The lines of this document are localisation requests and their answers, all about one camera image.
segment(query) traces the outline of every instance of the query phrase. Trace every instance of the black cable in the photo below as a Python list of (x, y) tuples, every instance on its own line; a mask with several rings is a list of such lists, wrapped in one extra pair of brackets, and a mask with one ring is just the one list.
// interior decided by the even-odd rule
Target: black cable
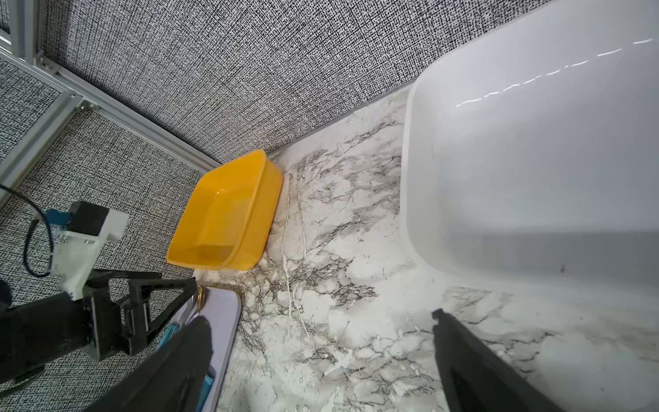
[(42, 274), (37, 274), (32, 270), (32, 268), (30, 267), (30, 263), (28, 261), (28, 249), (30, 248), (30, 241), (32, 240), (32, 234), (34, 234), (34, 230), (37, 227), (37, 224), (39, 224), (39, 219), (32, 220), (32, 222), (30, 223), (30, 227), (28, 228), (28, 234), (27, 236), (25, 236), (25, 244), (23, 245), (23, 266), (25, 266), (25, 270), (27, 270), (30, 275), (35, 276), (37, 278), (44, 278), (50, 275), (50, 272), (53, 269), (53, 254), (55, 253), (55, 242), (53, 241), (53, 232), (50, 229), (50, 223), (48, 223), (48, 218), (45, 216), (42, 210), (39, 209), (39, 206), (34, 204), (34, 202), (32, 202), (27, 197), (16, 192), (14, 189), (9, 188), (5, 185), (0, 185), (0, 189), (3, 189), (8, 193), (13, 194), (17, 198), (21, 199), (25, 203), (32, 206), (41, 217), (41, 220), (43, 221), (43, 224), (45, 224), (45, 228), (48, 232), (48, 245), (50, 246), (50, 254), (48, 256), (48, 269)]
[(2, 392), (0, 392), (0, 399), (4, 399), (9, 395), (13, 395), (19, 390), (23, 390), (27, 388), (31, 383), (33, 383), (39, 376), (42, 375), (44, 370), (44, 367), (40, 367), (39, 369), (35, 370), (34, 372), (30, 372), (30, 375), (27, 376), (22, 382), (17, 383), (16, 386), (12, 386), (9, 389), (5, 389)]

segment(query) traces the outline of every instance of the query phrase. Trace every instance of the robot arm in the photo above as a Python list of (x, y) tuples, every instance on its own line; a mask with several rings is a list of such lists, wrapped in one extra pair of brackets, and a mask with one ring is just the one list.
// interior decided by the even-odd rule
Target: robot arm
[[(118, 351), (141, 352), (197, 290), (193, 278), (164, 280), (157, 272), (93, 269), (103, 244), (123, 236), (126, 213), (80, 201), (68, 212), (48, 210), (45, 216), (60, 228), (63, 240), (53, 254), (62, 292), (0, 310), (0, 383), (14, 380), (16, 388), (75, 349), (85, 348), (97, 361)], [(110, 299), (111, 278), (128, 279), (129, 294), (116, 302)], [(149, 297), (156, 289), (183, 291), (151, 320)]]

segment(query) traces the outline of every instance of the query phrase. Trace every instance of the yellow plastic basin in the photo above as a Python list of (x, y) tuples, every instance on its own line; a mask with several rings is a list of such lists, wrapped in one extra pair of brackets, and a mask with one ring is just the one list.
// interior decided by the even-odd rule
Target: yellow plastic basin
[(282, 181), (263, 150), (205, 174), (169, 244), (168, 263), (207, 270), (254, 267), (266, 246)]

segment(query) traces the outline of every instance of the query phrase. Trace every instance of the metal bracket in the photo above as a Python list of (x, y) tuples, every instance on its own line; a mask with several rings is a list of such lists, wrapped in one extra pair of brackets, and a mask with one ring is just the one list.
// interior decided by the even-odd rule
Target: metal bracket
[(40, 70), (45, 71), (46, 73), (50, 74), (51, 76), (55, 76), (57, 72), (59, 72), (59, 69), (62, 68), (62, 66), (58, 65), (51, 59), (47, 58), (46, 56), (43, 55), (43, 50), (39, 51), (37, 54), (37, 57), (35, 59), (35, 66), (39, 68)]
[(97, 109), (98, 109), (98, 104), (93, 104), (88, 100), (82, 100), (80, 104), (78, 104), (78, 107), (76, 107), (77, 111), (97, 110)]

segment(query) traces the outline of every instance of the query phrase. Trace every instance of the light purple tray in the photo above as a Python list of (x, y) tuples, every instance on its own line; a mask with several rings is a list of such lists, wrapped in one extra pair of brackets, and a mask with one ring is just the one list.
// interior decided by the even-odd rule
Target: light purple tray
[[(241, 298), (234, 291), (218, 289), (216, 287), (206, 288), (206, 303), (200, 313), (210, 323), (213, 355), (210, 359), (210, 367), (215, 374), (213, 386), (210, 388), (208, 397), (202, 412), (215, 411), (217, 399), (219, 398), (224, 372), (227, 370), (233, 339), (236, 335), (238, 320), (241, 317)], [(172, 322), (178, 322), (185, 311), (183, 305), (172, 316)]]

